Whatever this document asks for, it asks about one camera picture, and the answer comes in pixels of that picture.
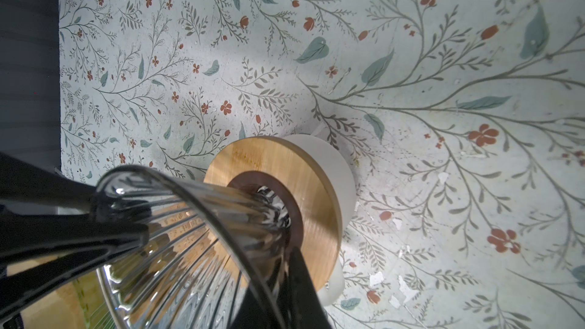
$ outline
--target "wooden ceiling plate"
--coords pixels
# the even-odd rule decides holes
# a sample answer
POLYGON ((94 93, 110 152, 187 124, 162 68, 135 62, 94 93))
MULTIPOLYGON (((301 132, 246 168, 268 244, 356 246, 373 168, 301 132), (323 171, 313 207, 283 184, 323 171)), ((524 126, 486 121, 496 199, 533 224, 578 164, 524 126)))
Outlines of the wooden ceiling plate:
POLYGON ((325 172, 303 149, 271 136, 238 140, 209 165, 205 183, 228 186, 244 172, 266 173, 292 194, 303 219, 301 252, 318 291, 331 276, 341 247, 339 203, 325 172))

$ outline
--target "botanical pattern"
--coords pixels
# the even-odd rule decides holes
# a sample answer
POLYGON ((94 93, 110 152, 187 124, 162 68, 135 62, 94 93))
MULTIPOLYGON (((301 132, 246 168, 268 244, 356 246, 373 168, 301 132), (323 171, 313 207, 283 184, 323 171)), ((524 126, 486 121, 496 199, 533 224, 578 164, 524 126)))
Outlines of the botanical pattern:
POLYGON ((60 0, 62 171, 313 134, 358 189, 334 328, 582 327, 582 2, 60 0))

